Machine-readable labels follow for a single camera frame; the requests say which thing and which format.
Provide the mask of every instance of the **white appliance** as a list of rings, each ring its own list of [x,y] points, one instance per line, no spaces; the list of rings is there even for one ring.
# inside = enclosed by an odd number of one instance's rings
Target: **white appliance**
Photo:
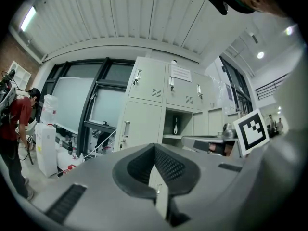
[[[58,173],[55,149],[56,128],[38,123],[35,127],[38,167],[46,177]]]

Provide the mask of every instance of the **shoe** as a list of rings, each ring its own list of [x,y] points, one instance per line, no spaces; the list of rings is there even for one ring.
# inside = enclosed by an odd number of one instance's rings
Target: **shoe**
[[[29,183],[29,178],[25,177],[25,186]]]
[[[30,201],[34,196],[34,191],[32,189],[28,189],[28,197],[27,200]]]

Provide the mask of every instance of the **white bottle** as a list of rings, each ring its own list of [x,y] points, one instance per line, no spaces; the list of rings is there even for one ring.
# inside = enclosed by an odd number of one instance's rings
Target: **white bottle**
[[[76,149],[75,149],[75,148],[73,148],[72,156],[73,156],[73,159],[76,159],[76,158],[77,158]]]
[[[80,156],[79,156],[79,163],[82,164],[83,162],[84,162],[83,154],[80,153]]]

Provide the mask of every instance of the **railing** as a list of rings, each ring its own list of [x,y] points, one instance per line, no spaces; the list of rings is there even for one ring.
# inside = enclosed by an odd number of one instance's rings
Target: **railing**
[[[274,91],[282,84],[282,82],[286,79],[287,75],[288,74],[285,74],[280,78],[270,82],[269,84],[255,89],[255,91],[257,92],[258,99],[261,100],[273,95]]]

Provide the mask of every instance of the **man in red shirt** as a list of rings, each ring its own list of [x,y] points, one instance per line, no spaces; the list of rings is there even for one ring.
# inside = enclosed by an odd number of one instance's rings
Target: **man in red shirt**
[[[27,92],[28,96],[17,96],[11,106],[11,120],[0,127],[0,154],[9,170],[9,176],[17,192],[24,198],[30,200],[33,191],[27,190],[26,179],[21,174],[21,164],[18,155],[18,135],[15,132],[17,121],[19,121],[19,134],[26,149],[29,147],[26,139],[26,126],[28,125],[31,109],[40,99],[40,91],[33,88]]]

